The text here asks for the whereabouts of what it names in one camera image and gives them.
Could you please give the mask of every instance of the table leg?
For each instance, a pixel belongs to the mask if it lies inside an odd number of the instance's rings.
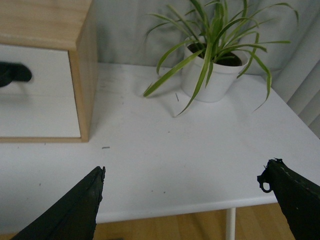
[[[235,240],[236,237],[236,208],[226,210],[225,240]]]

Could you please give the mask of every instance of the spider plant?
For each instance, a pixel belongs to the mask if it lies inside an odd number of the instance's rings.
[[[208,85],[214,69],[214,63],[216,64],[221,60],[233,58],[232,56],[230,57],[231,52],[244,51],[249,54],[250,59],[248,65],[242,72],[240,72],[238,77],[243,75],[248,70],[253,60],[256,61],[266,73],[265,102],[270,94],[272,74],[267,66],[256,55],[256,50],[259,49],[267,52],[267,48],[265,47],[266,44],[287,44],[290,42],[287,40],[260,42],[260,35],[255,29],[258,28],[261,24],[268,22],[270,19],[267,21],[258,22],[257,20],[255,20],[255,16],[258,13],[269,8],[280,6],[290,8],[295,13],[298,22],[298,12],[293,9],[288,3],[281,2],[258,9],[255,12],[249,14],[249,8],[251,7],[251,5],[248,5],[247,0],[242,0],[243,8],[234,16],[229,18],[228,4],[226,0],[211,0],[206,4],[201,4],[199,0],[189,1],[192,5],[192,9],[185,14],[179,13],[172,5],[167,5],[170,13],[174,16],[174,18],[159,13],[150,13],[151,16],[158,18],[161,23],[151,28],[147,32],[146,36],[148,36],[150,32],[157,28],[166,25],[172,25],[180,32],[182,32],[185,35],[186,39],[176,44],[164,53],[164,55],[157,63],[156,72],[158,74],[160,67],[167,59],[167,57],[180,47],[183,47],[185,45],[193,45],[195,50],[193,51],[192,55],[178,62],[171,70],[160,77],[155,83],[152,83],[145,90],[143,96],[149,96],[170,77],[180,71],[184,66],[189,64],[193,59],[195,59],[196,57],[201,57],[203,58],[203,66],[199,74],[196,87],[194,89],[193,95],[190,98],[190,101],[188,102],[186,107],[179,113],[181,114],[190,106],[192,101],[195,99],[202,84],[205,84],[205,86]],[[214,6],[214,15],[211,19],[206,12],[206,7],[208,6]],[[253,43],[239,43],[241,38],[248,35],[254,36],[255,41]]]

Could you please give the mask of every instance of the white pot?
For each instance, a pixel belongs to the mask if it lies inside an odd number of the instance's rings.
[[[187,46],[184,47],[184,58],[193,54]],[[238,74],[248,64],[248,57],[243,51],[235,51],[233,54],[237,55],[241,62],[241,66],[224,66],[220,64],[213,64],[213,71],[206,86],[206,79],[202,83],[201,89],[196,100],[201,102],[213,103],[223,98],[227,90],[237,78]],[[195,91],[200,72],[203,66],[203,58],[197,56],[192,62],[182,69],[182,90],[191,97]]]

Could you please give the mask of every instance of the tabletop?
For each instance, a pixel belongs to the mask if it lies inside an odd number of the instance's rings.
[[[255,110],[260,76],[180,116],[180,75],[142,97],[156,79],[155,67],[100,63],[89,143],[0,144],[0,233],[26,227],[96,166],[106,168],[97,223],[274,203],[257,182],[272,158],[320,185],[320,140],[274,91]]]

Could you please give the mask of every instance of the drawer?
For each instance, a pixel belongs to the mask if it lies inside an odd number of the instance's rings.
[[[0,136],[80,138],[67,51],[0,44],[0,61],[32,73],[0,88]]]
[[[0,87],[0,142],[88,142],[98,81],[94,1],[1,0],[0,9],[0,62],[32,73]]]

